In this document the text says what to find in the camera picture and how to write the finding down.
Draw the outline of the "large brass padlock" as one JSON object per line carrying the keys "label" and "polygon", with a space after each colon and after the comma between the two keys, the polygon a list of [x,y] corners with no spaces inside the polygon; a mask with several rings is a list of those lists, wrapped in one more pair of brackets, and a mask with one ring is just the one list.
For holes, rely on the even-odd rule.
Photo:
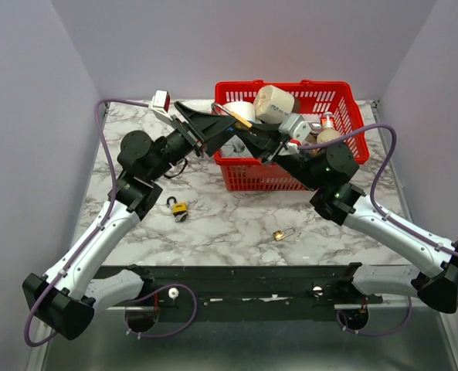
{"label": "large brass padlock", "polygon": [[240,124],[244,125],[245,127],[247,128],[251,128],[253,126],[253,122],[252,121],[248,121],[246,120],[244,117],[240,116],[239,114],[237,114],[236,112],[234,111],[231,111],[229,110],[228,108],[222,106],[221,104],[218,104],[216,102],[213,102],[211,104],[211,108],[212,108],[212,111],[214,113],[219,113],[220,111],[221,112],[224,112],[226,113],[227,115],[235,118]]}

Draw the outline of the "small brass padlock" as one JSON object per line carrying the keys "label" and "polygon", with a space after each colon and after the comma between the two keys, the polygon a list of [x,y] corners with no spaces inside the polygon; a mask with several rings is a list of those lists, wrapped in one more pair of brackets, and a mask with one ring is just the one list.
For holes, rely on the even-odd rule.
{"label": "small brass padlock", "polygon": [[288,236],[291,236],[295,233],[295,229],[293,227],[287,227],[283,230],[277,230],[273,233],[273,238],[275,241],[281,241]]}

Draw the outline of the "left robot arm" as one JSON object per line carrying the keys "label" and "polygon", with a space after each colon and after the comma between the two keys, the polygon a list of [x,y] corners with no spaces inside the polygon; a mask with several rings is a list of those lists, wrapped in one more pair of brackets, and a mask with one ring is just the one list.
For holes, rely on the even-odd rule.
{"label": "left robot arm", "polygon": [[48,325],[55,335],[74,340],[90,325],[95,314],[127,302],[145,305],[156,301],[162,288],[154,286],[151,273],[126,267],[118,274],[96,279],[102,263],[118,243],[150,212],[162,193],[156,183],[191,152],[212,155],[234,134],[236,116],[208,114],[175,103],[179,115],[168,114],[168,105],[149,104],[155,116],[174,130],[151,139],[145,131],[126,134],[117,160],[122,167],[111,175],[112,188],[101,211],[71,249],[44,274],[30,274],[22,283],[29,306],[24,339],[31,347],[33,318]]}

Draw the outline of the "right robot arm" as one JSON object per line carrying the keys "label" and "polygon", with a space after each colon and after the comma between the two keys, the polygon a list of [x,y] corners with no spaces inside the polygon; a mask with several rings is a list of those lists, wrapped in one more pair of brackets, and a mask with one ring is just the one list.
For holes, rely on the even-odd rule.
{"label": "right robot arm", "polygon": [[363,294],[396,294],[453,314],[458,308],[458,240],[437,236],[397,216],[375,201],[373,191],[350,182],[358,163],[346,140],[365,130],[315,145],[296,145],[284,128],[265,124],[234,132],[255,158],[276,163],[313,191],[310,203],[322,218],[357,230],[410,262],[400,270],[356,268],[337,283],[342,301],[352,303]]}

